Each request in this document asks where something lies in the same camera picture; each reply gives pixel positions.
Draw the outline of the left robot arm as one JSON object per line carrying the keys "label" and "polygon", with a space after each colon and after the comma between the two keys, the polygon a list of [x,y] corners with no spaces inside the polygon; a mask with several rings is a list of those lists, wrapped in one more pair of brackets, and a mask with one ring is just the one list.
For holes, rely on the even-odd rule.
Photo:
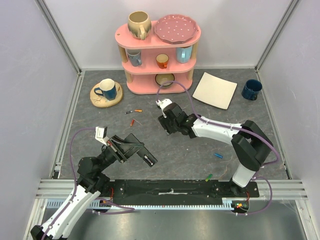
{"label": "left robot arm", "polygon": [[125,139],[116,135],[111,138],[97,135],[95,139],[103,143],[101,154],[83,157],[79,161],[79,178],[74,182],[72,193],[50,219],[31,229],[34,240],[66,240],[92,201],[109,193],[110,178],[103,171],[114,162],[123,163],[134,154],[138,154],[150,167],[158,162],[132,133]]}

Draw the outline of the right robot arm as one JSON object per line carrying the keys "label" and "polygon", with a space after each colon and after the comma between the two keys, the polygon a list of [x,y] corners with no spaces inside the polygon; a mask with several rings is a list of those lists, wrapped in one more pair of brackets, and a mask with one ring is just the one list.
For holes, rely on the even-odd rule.
{"label": "right robot arm", "polygon": [[179,132],[191,139],[209,138],[233,147],[239,165],[232,176],[229,191],[235,197],[242,196],[273,147],[258,125],[251,120],[235,124],[214,121],[194,113],[187,115],[178,104],[167,98],[157,100],[156,104],[162,111],[158,120],[167,134]]}

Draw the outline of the black remote control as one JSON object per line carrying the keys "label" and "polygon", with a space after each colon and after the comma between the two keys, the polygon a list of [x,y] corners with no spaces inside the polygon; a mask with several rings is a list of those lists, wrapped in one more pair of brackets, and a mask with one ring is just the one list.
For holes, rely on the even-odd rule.
{"label": "black remote control", "polygon": [[130,133],[125,139],[127,143],[129,143],[132,147],[135,148],[134,152],[145,161],[144,155],[147,155],[153,162],[154,165],[158,162],[158,160],[151,154],[151,152],[145,147],[145,144],[139,141],[134,134]]}

